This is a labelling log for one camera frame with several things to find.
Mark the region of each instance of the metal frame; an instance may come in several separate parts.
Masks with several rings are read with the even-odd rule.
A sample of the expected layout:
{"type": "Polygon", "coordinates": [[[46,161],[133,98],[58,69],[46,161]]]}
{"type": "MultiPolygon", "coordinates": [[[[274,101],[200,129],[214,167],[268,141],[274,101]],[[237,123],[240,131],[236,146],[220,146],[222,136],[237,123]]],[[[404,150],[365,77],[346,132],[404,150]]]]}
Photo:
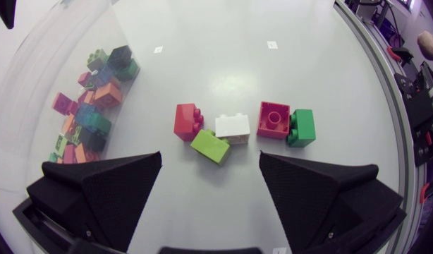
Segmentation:
{"type": "Polygon", "coordinates": [[[414,166],[411,129],[401,93],[394,80],[394,73],[403,75],[404,71],[387,56],[388,44],[375,26],[362,23],[341,0],[336,0],[334,8],[346,21],[372,62],[389,105],[398,149],[398,193],[403,196],[402,208],[408,216],[389,241],[387,253],[405,253],[413,243],[420,223],[422,204],[418,202],[418,194],[425,182],[426,165],[417,169],[414,166]]]}

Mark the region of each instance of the lego duplo brick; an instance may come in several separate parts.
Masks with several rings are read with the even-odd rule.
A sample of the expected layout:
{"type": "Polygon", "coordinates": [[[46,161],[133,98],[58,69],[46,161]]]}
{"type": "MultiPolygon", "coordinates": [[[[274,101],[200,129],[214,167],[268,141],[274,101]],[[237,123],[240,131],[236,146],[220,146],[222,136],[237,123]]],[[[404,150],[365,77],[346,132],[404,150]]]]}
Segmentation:
{"type": "Polygon", "coordinates": [[[85,149],[92,150],[94,152],[102,152],[105,147],[106,140],[96,133],[82,128],[80,130],[78,139],[81,141],[85,149]]]}
{"type": "Polygon", "coordinates": [[[105,64],[101,69],[93,71],[90,82],[97,88],[106,85],[114,74],[114,69],[105,64]]]}
{"type": "Polygon", "coordinates": [[[290,133],[286,142],[290,147],[305,147],[315,140],[314,116],[311,109],[296,109],[290,115],[290,133]]]}
{"type": "Polygon", "coordinates": [[[67,96],[62,94],[61,92],[57,93],[54,102],[52,103],[52,109],[57,110],[60,114],[67,115],[69,112],[69,106],[72,103],[72,100],[67,96]]]}
{"type": "Polygon", "coordinates": [[[65,147],[63,163],[64,164],[77,163],[77,159],[75,158],[75,145],[70,144],[65,147]]]}
{"type": "Polygon", "coordinates": [[[71,131],[72,136],[68,139],[68,141],[73,143],[74,145],[80,144],[80,139],[78,138],[78,136],[80,135],[81,130],[82,126],[77,125],[75,127],[75,130],[73,132],[71,131]]]}
{"type": "Polygon", "coordinates": [[[49,155],[49,161],[50,162],[57,162],[59,156],[55,152],[51,152],[49,155]]]}
{"type": "Polygon", "coordinates": [[[68,144],[68,140],[63,136],[59,135],[56,139],[54,151],[59,157],[63,157],[64,148],[68,144]]]}
{"type": "Polygon", "coordinates": [[[75,115],[75,122],[84,126],[90,121],[91,114],[93,113],[101,114],[101,111],[96,106],[83,102],[75,115]]]}
{"type": "Polygon", "coordinates": [[[101,116],[101,114],[93,113],[91,114],[89,122],[86,124],[86,128],[97,135],[108,135],[111,128],[111,122],[101,116]]]}
{"type": "Polygon", "coordinates": [[[129,46],[122,46],[113,49],[110,54],[108,64],[114,69],[119,70],[125,68],[130,63],[130,57],[132,56],[132,51],[129,46]]]}
{"type": "Polygon", "coordinates": [[[81,74],[78,77],[77,83],[79,83],[81,86],[85,87],[88,83],[88,79],[90,79],[91,73],[89,71],[81,74]]]}
{"type": "Polygon", "coordinates": [[[190,146],[220,166],[226,161],[231,149],[227,139],[215,137],[211,130],[201,130],[190,146]]]}
{"type": "Polygon", "coordinates": [[[108,83],[96,90],[94,99],[99,105],[103,106],[104,108],[109,108],[120,104],[123,99],[123,95],[115,85],[108,83]]]}
{"type": "Polygon", "coordinates": [[[248,116],[239,113],[235,116],[221,115],[216,118],[215,136],[217,138],[227,138],[230,145],[248,143],[250,138],[248,116]]]}
{"type": "Polygon", "coordinates": [[[183,141],[193,141],[204,124],[201,110],[193,103],[178,104],[174,119],[174,133],[183,141]]]}
{"type": "Polygon", "coordinates": [[[95,52],[88,56],[87,67],[90,71],[99,70],[107,62],[108,58],[103,49],[96,49],[95,52]]]}
{"type": "Polygon", "coordinates": [[[131,59],[130,63],[122,69],[115,71],[115,78],[121,82],[129,81],[134,79],[138,72],[140,72],[140,67],[138,67],[135,59],[131,59]]]}
{"type": "Polygon", "coordinates": [[[257,135],[282,139],[288,135],[290,107],[284,104],[261,102],[257,135]]]}
{"type": "Polygon", "coordinates": [[[87,150],[82,143],[74,149],[74,153],[77,163],[96,162],[99,160],[97,153],[87,150]]]}
{"type": "Polygon", "coordinates": [[[61,134],[67,136],[67,135],[74,135],[75,132],[75,123],[74,123],[74,115],[69,114],[68,117],[66,117],[63,127],[61,128],[61,134]]]}
{"type": "Polygon", "coordinates": [[[80,105],[82,104],[82,102],[85,100],[85,98],[86,98],[86,96],[87,96],[87,93],[88,93],[88,91],[85,90],[85,91],[83,91],[83,93],[81,94],[81,96],[79,96],[79,97],[77,98],[77,103],[78,103],[78,106],[79,106],[79,107],[80,107],[80,105]]]}

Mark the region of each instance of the clear plastic container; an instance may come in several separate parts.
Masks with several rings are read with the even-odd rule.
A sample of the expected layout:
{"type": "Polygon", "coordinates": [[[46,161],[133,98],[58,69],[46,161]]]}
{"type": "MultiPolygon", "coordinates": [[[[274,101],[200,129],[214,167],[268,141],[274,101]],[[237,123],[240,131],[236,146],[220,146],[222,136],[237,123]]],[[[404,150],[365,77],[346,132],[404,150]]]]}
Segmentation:
{"type": "Polygon", "coordinates": [[[108,61],[113,49],[126,45],[109,1],[61,1],[41,19],[13,57],[0,89],[0,231],[15,253],[31,252],[32,244],[11,210],[25,197],[25,187],[42,176],[41,163],[49,160],[51,153],[51,160],[64,160],[66,142],[73,148],[66,150],[69,163],[76,163],[76,157],[106,158],[110,126],[116,123],[140,70],[129,47],[124,48],[122,58],[115,52],[113,64],[108,61]],[[105,54],[88,62],[100,49],[105,54]],[[78,80],[91,71],[94,73],[85,75],[90,78],[88,82],[81,82],[85,88],[78,80]],[[54,106],[59,93],[61,98],[54,106]],[[97,108],[95,119],[80,122],[87,131],[86,144],[85,140],[71,140],[75,126],[79,126],[74,115],[85,104],[77,104],[81,95],[89,107],[97,108]],[[68,117],[75,123],[65,133],[68,117]],[[96,145],[96,140],[104,143],[96,145]],[[57,141],[61,149],[56,149],[57,141]]]}

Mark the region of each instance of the black lego brick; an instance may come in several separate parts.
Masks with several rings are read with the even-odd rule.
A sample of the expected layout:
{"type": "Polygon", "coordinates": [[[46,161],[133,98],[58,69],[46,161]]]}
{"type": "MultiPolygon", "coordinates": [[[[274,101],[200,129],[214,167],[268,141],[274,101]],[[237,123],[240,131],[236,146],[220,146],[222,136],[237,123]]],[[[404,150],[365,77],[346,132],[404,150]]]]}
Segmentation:
{"type": "Polygon", "coordinates": [[[102,152],[106,144],[105,138],[87,130],[86,128],[82,128],[80,130],[78,140],[81,141],[86,149],[92,150],[94,152],[102,152]]]}
{"type": "Polygon", "coordinates": [[[132,51],[130,50],[129,46],[126,45],[115,48],[111,52],[107,63],[116,71],[125,68],[130,63],[131,56],[132,51]]]}

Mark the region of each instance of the green lego brick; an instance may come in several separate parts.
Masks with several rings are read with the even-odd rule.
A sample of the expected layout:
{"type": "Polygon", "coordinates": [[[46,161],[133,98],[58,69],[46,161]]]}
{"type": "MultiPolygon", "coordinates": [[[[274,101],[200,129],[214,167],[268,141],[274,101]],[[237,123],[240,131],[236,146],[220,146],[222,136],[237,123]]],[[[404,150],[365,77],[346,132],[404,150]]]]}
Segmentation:
{"type": "Polygon", "coordinates": [[[87,60],[87,67],[90,71],[96,71],[101,68],[106,61],[109,59],[109,56],[105,54],[103,49],[96,49],[94,53],[91,53],[87,60]]]}
{"type": "Polygon", "coordinates": [[[80,139],[78,138],[78,136],[80,135],[81,130],[82,130],[82,126],[77,125],[75,127],[74,135],[72,135],[71,138],[68,139],[69,142],[73,143],[74,145],[79,145],[80,139]]]}
{"type": "Polygon", "coordinates": [[[231,148],[226,138],[215,137],[215,132],[211,130],[201,130],[190,146],[220,166],[226,161],[231,148]]]}
{"type": "Polygon", "coordinates": [[[49,155],[49,161],[50,162],[56,163],[56,159],[58,159],[58,158],[59,158],[59,156],[55,152],[51,152],[49,155]]]}
{"type": "Polygon", "coordinates": [[[131,59],[130,63],[121,70],[117,70],[114,74],[115,78],[117,78],[119,81],[127,81],[133,79],[140,70],[140,67],[138,67],[137,63],[135,62],[135,59],[131,59]]]}
{"type": "Polygon", "coordinates": [[[93,113],[85,126],[97,135],[107,135],[111,128],[111,122],[99,113],[93,113]]]}
{"type": "Polygon", "coordinates": [[[58,156],[63,157],[64,148],[66,144],[68,144],[68,140],[64,136],[59,135],[59,138],[56,139],[56,144],[55,144],[55,153],[58,156]]]}
{"type": "Polygon", "coordinates": [[[290,147],[305,147],[315,140],[314,116],[311,109],[296,109],[290,115],[290,132],[286,142],[290,147]]]}

